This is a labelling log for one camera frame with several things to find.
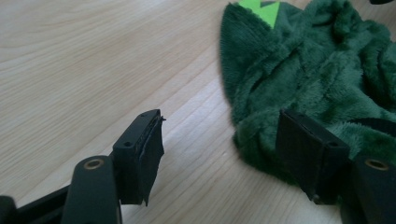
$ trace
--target black plastic arm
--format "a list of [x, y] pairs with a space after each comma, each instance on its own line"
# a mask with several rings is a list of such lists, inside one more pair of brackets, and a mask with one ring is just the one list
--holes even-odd
[[370, 3], [373, 5], [381, 5], [392, 2], [393, 0], [370, 0]]
[[361, 154], [350, 160], [347, 144], [290, 110], [280, 111], [276, 152], [311, 201], [333, 204], [342, 199], [344, 224], [395, 223], [396, 169], [387, 161]]
[[0, 196], [0, 224], [118, 224], [120, 201], [141, 204], [157, 176], [163, 155], [160, 110], [139, 115], [109, 156], [94, 156], [75, 168], [70, 186], [21, 208]]

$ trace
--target green felt patch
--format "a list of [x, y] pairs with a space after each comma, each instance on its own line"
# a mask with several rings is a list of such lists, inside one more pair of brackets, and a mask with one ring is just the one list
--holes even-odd
[[277, 12], [279, 11], [279, 2], [274, 2], [268, 6], [262, 7], [261, 0], [241, 0], [239, 6], [248, 8], [258, 15], [263, 21], [267, 22], [272, 29], [275, 27]]

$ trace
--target green fabric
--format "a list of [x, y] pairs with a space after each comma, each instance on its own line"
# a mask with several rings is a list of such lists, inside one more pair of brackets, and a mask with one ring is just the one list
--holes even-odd
[[396, 139], [348, 120], [396, 122], [396, 45], [362, 21], [346, 0], [314, 0], [305, 10], [280, 3], [274, 29], [238, 4], [220, 33], [224, 90], [234, 143], [252, 166], [289, 183], [275, 154], [279, 110], [305, 113], [359, 152], [396, 164]]
[[262, 7], [261, 0], [241, 0], [239, 6], [250, 9], [252, 13], [258, 15], [263, 21], [274, 29], [277, 12], [279, 11], [279, 2]]

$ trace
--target black bracket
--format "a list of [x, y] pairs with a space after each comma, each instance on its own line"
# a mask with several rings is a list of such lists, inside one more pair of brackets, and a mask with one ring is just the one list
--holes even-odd
[[70, 186], [21, 208], [0, 196], [0, 224], [122, 223], [122, 204], [149, 202], [163, 155], [160, 110], [139, 115], [109, 156], [94, 156], [75, 168]]
[[343, 223], [395, 223], [396, 169], [387, 161], [363, 155], [350, 160], [346, 143], [290, 110], [280, 111], [276, 152], [311, 201], [342, 201]]

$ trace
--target wooden table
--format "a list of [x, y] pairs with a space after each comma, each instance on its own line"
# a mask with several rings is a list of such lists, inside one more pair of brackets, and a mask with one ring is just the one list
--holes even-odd
[[[1, 1], [0, 194], [21, 206], [67, 185], [160, 108], [165, 155], [148, 207], [123, 206], [124, 223], [341, 223], [238, 158], [219, 71], [228, 2]], [[353, 4], [396, 38], [396, 2]]]

